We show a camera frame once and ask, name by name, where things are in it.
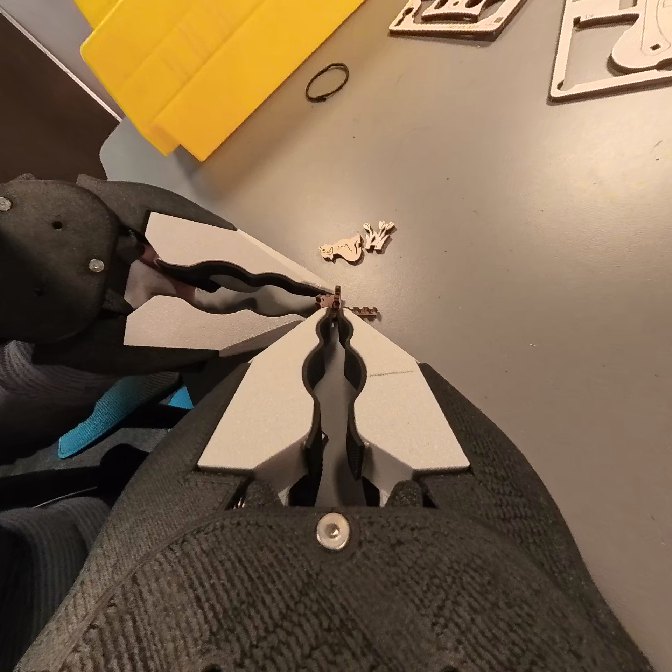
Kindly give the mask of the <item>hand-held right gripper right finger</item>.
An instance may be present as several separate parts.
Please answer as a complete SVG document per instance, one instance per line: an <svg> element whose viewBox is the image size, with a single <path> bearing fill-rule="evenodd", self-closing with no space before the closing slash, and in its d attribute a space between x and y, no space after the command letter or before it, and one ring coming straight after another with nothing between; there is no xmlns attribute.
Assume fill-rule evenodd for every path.
<svg viewBox="0 0 672 672"><path fill-rule="evenodd" d="M347 455L352 475L387 500L398 483L460 473L470 462L415 357L354 311L339 314L349 403Z"/></svg>

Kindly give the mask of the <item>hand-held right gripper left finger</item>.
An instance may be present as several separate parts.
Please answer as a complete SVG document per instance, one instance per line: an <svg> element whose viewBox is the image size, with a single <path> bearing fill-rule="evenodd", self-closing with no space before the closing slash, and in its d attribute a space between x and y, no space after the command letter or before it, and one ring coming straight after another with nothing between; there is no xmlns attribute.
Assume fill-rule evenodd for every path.
<svg viewBox="0 0 672 672"><path fill-rule="evenodd" d="M252 476L283 499L316 499L324 437L315 387L332 311L319 309L255 357L197 466Z"/></svg>

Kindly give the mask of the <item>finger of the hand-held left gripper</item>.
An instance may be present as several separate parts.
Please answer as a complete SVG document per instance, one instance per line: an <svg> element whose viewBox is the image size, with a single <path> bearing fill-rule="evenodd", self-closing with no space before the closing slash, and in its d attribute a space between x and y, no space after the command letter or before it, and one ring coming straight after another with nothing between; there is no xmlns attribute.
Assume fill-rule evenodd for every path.
<svg viewBox="0 0 672 672"><path fill-rule="evenodd" d="M216 278L257 290L276 287L296 296L333 293L333 286L241 230L150 212L145 238L157 264L192 285Z"/></svg>
<svg viewBox="0 0 672 672"><path fill-rule="evenodd" d="M267 316L250 308L209 313L181 298L151 298L126 319L123 344L133 348L215 351L254 358L318 311L316 306Z"/></svg>

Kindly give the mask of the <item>person's left forearm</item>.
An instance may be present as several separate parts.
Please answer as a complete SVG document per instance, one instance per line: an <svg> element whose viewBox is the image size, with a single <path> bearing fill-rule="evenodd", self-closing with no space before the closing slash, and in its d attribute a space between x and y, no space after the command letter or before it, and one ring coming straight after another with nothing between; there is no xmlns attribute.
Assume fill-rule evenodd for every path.
<svg viewBox="0 0 672 672"><path fill-rule="evenodd" d="M62 365L32 361L33 345L10 341L1 345L1 424L19 425L38 417L86 417L116 384L161 390L176 379L173 373L109 376Z"/></svg>

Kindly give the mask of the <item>wooden parts sheet, small cutouts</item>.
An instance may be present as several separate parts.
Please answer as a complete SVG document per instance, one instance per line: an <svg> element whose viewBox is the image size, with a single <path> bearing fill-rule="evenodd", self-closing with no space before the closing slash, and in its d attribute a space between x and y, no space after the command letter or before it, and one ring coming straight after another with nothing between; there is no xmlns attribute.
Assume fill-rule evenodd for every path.
<svg viewBox="0 0 672 672"><path fill-rule="evenodd" d="M391 22L391 36L493 41L526 1L408 1Z"/></svg>

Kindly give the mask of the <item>wooden parts sheet, large cutouts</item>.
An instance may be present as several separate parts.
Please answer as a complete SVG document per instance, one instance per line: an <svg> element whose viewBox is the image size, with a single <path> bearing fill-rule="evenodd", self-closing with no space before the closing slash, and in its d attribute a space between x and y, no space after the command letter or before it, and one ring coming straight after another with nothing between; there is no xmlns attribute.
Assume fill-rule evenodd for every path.
<svg viewBox="0 0 672 672"><path fill-rule="evenodd" d="M628 24L611 47L608 78L566 85L573 35L582 29ZM670 1L567 1L549 100L556 103L671 84Z"/></svg>

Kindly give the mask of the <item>person's left hand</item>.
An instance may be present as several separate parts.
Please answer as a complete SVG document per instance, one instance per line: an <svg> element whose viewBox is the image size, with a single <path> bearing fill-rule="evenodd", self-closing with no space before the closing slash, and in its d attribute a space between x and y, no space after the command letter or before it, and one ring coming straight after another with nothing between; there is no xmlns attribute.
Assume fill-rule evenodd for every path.
<svg viewBox="0 0 672 672"><path fill-rule="evenodd" d="M195 300L203 290L164 273L155 250L146 245L142 255L130 265L124 298L131 305L142 305L154 296L176 296Z"/></svg>

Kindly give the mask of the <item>small wooden cat part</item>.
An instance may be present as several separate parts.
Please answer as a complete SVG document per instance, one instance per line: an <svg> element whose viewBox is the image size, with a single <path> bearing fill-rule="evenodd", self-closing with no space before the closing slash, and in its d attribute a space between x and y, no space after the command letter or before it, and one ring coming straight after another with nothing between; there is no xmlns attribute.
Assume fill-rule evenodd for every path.
<svg viewBox="0 0 672 672"><path fill-rule="evenodd" d="M342 238L335 243L320 245L318 251L323 260L333 263L337 259L342 259L348 264L358 264L364 255L364 242L362 235L358 232L347 238Z"/></svg>

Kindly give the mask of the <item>yellow box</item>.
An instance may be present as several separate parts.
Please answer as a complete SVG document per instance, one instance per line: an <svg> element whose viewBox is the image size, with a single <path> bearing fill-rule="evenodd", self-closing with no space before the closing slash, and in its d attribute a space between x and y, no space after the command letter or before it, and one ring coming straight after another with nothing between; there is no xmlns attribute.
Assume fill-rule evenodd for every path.
<svg viewBox="0 0 672 672"><path fill-rule="evenodd" d="M80 47L163 155L206 160L363 1L76 1Z"/></svg>

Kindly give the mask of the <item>person's clothed body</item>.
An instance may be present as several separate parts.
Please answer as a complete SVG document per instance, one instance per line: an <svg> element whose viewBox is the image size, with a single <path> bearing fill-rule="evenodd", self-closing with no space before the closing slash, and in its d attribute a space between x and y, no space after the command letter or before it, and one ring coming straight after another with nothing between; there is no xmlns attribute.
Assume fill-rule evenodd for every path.
<svg viewBox="0 0 672 672"><path fill-rule="evenodd" d="M1 670L12 671L78 577L110 514L95 497L1 512Z"/></svg>

